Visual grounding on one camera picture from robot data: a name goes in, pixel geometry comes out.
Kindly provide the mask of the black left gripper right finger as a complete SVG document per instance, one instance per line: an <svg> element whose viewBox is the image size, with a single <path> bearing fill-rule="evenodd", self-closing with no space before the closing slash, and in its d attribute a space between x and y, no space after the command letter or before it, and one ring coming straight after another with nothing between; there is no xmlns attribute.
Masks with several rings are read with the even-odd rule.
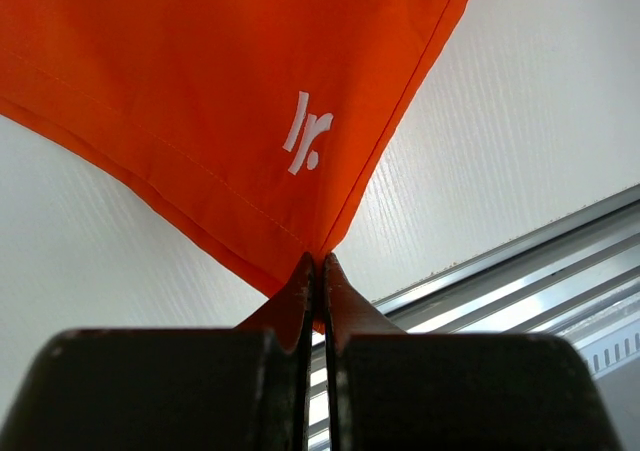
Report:
<svg viewBox="0 0 640 451"><path fill-rule="evenodd" d="M540 333L410 334L323 265L336 450L618 450L580 355Z"/></svg>

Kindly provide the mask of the orange shorts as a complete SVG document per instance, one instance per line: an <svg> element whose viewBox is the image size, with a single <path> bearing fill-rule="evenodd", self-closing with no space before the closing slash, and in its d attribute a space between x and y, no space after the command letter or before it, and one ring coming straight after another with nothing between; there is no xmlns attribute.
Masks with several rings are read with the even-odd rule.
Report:
<svg viewBox="0 0 640 451"><path fill-rule="evenodd" d="M1 0L1 112L266 296L344 238L469 0Z"/></svg>

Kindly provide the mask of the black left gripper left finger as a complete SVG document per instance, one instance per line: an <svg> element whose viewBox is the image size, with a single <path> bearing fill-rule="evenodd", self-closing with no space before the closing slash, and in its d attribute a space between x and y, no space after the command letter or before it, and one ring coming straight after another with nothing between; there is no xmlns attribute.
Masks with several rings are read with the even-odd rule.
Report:
<svg viewBox="0 0 640 451"><path fill-rule="evenodd" d="M1 429L5 450L304 450L314 263L231 329L54 335Z"/></svg>

